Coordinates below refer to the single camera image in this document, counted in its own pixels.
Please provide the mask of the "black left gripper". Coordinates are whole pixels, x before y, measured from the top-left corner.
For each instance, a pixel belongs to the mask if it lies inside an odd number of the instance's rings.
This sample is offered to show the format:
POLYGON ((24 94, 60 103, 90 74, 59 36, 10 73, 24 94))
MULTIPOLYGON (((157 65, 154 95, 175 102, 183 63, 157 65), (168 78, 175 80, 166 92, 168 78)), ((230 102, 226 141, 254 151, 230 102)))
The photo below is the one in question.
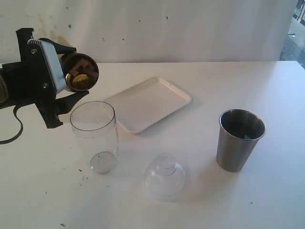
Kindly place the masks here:
MULTIPOLYGON (((56 99, 55 86, 41 48, 36 44, 27 44, 29 39, 35 39, 33 31, 33 28, 16 31, 20 61, 3 64, 0 68, 0 107, 35 104, 46 127, 53 129, 63 124, 58 116, 69 113, 89 91, 56 99)), ((52 44, 57 54, 77 52, 75 47, 61 45, 48 38, 39 40, 52 44)))

